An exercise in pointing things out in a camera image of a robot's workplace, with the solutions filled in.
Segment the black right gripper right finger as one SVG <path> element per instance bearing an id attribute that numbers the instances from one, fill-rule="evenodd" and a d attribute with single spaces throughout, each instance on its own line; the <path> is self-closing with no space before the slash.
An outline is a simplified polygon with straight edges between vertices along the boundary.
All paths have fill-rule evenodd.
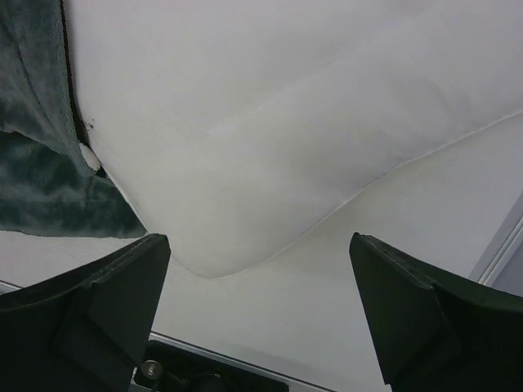
<path id="1" fill-rule="evenodd" d="M 522 299 L 354 234 L 352 269 L 394 391 L 520 391 Z"/>

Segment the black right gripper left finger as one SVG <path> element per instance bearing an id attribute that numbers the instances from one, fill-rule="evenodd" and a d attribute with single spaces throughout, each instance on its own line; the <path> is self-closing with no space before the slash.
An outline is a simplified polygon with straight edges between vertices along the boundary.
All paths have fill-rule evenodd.
<path id="1" fill-rule="evenodd" d="M 3 391 L 126 391 L 143 358 L 171 249 L 149 234 L 1 295 Z"/>

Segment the grey plush pillowcase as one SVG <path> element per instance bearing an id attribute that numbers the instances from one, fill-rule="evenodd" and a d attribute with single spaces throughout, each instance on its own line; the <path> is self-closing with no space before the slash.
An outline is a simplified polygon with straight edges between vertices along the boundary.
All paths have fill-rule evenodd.
<path id="1" fill-rule="evenodd" d="M 60 1 L 1 4 L 1 228 L 44 237 L 145 233 L 89 147 Z"/>

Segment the white pillow yellow edge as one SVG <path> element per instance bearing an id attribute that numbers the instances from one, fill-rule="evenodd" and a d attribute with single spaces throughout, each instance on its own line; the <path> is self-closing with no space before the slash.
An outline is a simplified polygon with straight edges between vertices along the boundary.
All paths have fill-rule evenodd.
<path id="1" fill-rule="evenodd" d="M 92 149 L 206 277 L 522 107 L 519 1 L 68 1 Z"/>

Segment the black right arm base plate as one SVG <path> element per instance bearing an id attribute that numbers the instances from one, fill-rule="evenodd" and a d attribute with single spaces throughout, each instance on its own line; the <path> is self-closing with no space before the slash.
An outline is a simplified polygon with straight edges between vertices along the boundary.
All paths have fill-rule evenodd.
<path id="1" fill-rule="evenodd" d="M 148 391 L 289 390 L 282 381 L 156 340 L 147 343 L 132 382 Z"/>

